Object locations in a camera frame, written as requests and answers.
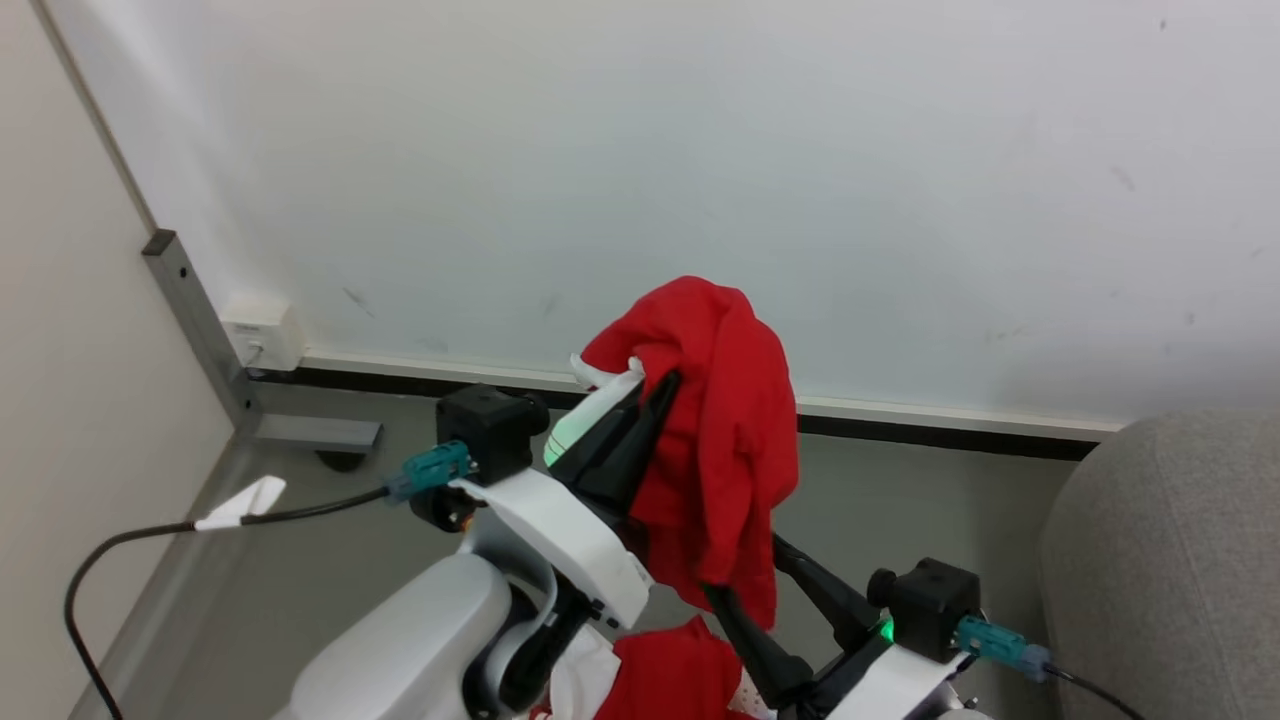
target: red cloth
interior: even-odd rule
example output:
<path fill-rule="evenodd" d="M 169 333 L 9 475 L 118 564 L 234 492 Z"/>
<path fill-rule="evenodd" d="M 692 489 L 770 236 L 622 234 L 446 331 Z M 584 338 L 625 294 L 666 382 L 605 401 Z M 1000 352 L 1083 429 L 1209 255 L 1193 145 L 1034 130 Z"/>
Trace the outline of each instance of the red cloth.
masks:
<path fill-rule="evenodd" d="M 728 710 L 742 662 L 701 618 L 625 637 L 613 653 L 622 667 L 595 720 L 750 720 Z"/>
<path fill-rule="evenodd" d="M 691 605 L 728 584 L 768 629 L 777 607 L 771 511 L 796 487 L 796 405 L 782 343 L 741 291 L 684 277 L 641 297 L 582 352 L 621 373 L 640 357 L 645 392 L 682 382 L 631 516 L 646 566 Z"/>

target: teal connector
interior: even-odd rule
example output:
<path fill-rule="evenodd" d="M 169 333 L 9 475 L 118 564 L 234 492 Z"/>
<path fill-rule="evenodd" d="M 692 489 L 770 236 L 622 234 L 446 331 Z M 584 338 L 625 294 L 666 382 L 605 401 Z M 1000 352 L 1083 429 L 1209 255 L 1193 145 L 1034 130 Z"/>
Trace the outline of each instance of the teal connector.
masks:
<path fill-rule="evenodd" d="M 425 489 L 465 478 L 471 471 L 471 454 L 458 441 L 438 445 L 415 455 L 401 466 L 401 474 L 387 480 L 388 501 L 404 502 Z"/>
<path fill-rule="evenodd" d="M 960 620 L 956 628 L 956 644 L 974 657 L 995 660 L 1018 669 L 1037 683 L 1044 682 L 1044 665 L 1050 661 L 1048 648 L 1030 644 L 1027 638 L 1010 629 L 970 615 Z"/>

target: black baseboard strip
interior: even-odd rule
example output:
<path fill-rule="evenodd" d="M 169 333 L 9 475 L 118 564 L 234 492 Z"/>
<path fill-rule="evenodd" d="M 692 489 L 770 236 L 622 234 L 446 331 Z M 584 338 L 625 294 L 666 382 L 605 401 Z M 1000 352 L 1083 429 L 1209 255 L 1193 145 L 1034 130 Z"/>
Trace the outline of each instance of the black baseboard strip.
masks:
<path fill-rule="evenodd" d="M 431 380 L 406 378 L 399 375 L 378 375 L 374 373 L 352 373 L 346 370 L 319 370 L 298 368 L 293 372 L 259 370 L 255 382 L 320 387 L 329 389 L 349 389 L 356 392 L 379 392 L 387 395 L 412 395 L 420 397 L 443 397 L 466 387 L 468 383 L 457 380 Z M 582 393 L 562 391 L 530 391 L 527 388 L 499 386 L 499 389 L 512 395 L 536 393 L 553 410 L 568 410 L 582 400 Z M 1083 460 L 1098 443 L 1080 439 L 1042 438 L 984 430 L 959 430 L 951 428 L 931 428 L 925 425 L 905 425 L 897 423 L 878 423 L 874 420 L 851 420 L 846 418 L 826 418 L 819 415 L 800 415 L 800 432 L 815 436 L 829 436 L 855 439 L 876 439 L 904 445 L 924 445 L 948 450 L 970 450 L 996 455 L 1019 455 L 1023 457 L 1043 457 L 1048 460 Z"/>

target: white electrical socket box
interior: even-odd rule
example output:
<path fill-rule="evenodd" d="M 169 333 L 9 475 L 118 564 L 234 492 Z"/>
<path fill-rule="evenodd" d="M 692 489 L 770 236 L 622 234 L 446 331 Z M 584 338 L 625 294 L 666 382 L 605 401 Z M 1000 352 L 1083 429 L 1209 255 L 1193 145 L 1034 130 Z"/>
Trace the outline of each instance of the white electrical socket box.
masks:
<path fill-rule="evenodd" d="M 293 370 L 302 361 L 306 340 L 288 302 L 237 299 L 218 315 L 241 365 Z"/>

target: gray sofa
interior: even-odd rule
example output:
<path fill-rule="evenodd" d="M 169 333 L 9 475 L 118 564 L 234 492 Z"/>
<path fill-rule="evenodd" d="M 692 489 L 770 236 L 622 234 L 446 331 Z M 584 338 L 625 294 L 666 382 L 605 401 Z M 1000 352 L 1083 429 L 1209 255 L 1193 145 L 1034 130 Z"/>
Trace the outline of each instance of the gray sofa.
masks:
<path fill-rule="evenodd" d="M 1149 720 L 1280 720 L 1280 414 L 1102 443 L 1050 514 L 1041 584 L 1055 661 Z M 1066 720 L 1123 717 L 1059 692 Z"/>

